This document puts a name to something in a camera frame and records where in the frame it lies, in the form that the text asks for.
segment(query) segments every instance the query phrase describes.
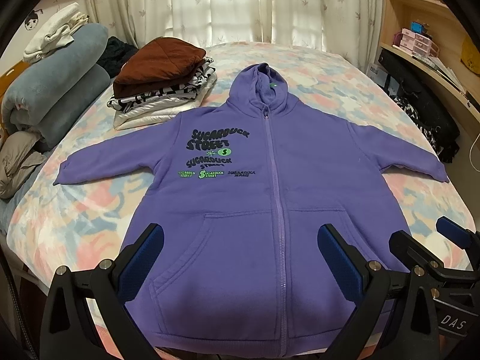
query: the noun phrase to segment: hoodie pocket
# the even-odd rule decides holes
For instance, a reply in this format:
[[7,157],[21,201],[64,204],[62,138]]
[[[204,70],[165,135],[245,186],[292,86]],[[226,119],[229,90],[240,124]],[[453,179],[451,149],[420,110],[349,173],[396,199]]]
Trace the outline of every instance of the hoodie pocket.
[[165,334],[275,339],[278,297],[271,212],[204,215],[190,247],[152,281],[150,290]]
[[345,300],[317,245],[318,229],[331,223],[363,257],[378,260],[343,207],[289,210],[290,337],[316,335],[341,328],[354,304]]

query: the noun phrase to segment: metal screw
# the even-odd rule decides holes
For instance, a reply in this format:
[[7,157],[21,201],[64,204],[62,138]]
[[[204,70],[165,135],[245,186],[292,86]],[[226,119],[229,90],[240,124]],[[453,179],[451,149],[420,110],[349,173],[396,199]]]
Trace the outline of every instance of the metal screw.
[[380,271],[382,268],[382,264],[380,264],[378,261],[372,260],[368,263],[368,266],[372,271]]
[[111,259],[103,259],[98,266],[100,269],[109,269],[112,266],[112,261]]
[[418,265],[413,269],[413,271],[417,276],[423,276],[425,274],[425,271],[423,270],[423,268]]
[[67,271],[67,267],[64,265],[61,265],[57,268],[56,273],[57,275],[62,276],[66,271]]

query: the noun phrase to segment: dollar sign logo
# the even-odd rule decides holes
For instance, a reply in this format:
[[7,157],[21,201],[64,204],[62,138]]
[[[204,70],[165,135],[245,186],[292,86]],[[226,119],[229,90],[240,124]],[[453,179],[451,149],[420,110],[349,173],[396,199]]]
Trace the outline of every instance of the dollar sign logo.
[[232,152],[231,149],[219,149],[217,151],[217,154],[225,157],[226,155],[230,155],[231,152]]

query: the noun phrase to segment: pastel bedspread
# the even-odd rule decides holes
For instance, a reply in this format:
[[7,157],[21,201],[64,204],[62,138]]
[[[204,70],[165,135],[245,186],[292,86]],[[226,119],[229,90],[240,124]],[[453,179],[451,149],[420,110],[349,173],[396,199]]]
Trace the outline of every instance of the pastel bedspread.
[[[202,106],[222,104],[240,70],[267,62],[286,79],[290,92],[311,107],[354,123],[374,125],[433,152],[409,117],[338,55],[267,43],[228,43],[211,48],[207,55],[215,60],[218,80]],[[60,163],[69,154],[131,131],[114,130],[114,112],[106,106],[111,94],[110,87],[63,139],[10,223],[9,247],[47,286],[60,265],[82,270],[95,267],[102,259],[114,259],[131,216],[152,182],[152,174],[138,171],[82,185],[52,186]],[[397,168],[391,168],[385,179],[414,237],[447,267],[466,268],[464,252],[435,232],[435,222],[443,215],[475,229],[454,186]],[[91,310],[95,323],[104,326],[93,302]]]

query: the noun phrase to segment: curtain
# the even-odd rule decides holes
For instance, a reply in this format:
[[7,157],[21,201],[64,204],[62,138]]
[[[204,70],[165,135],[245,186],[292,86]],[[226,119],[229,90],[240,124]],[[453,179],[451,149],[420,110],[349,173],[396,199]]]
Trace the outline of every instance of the curtain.
[[142,47],[174,36],[199,47],[234,41],[311,47],[365,71],[373,62],[383,0],[86,0],[93,21]]

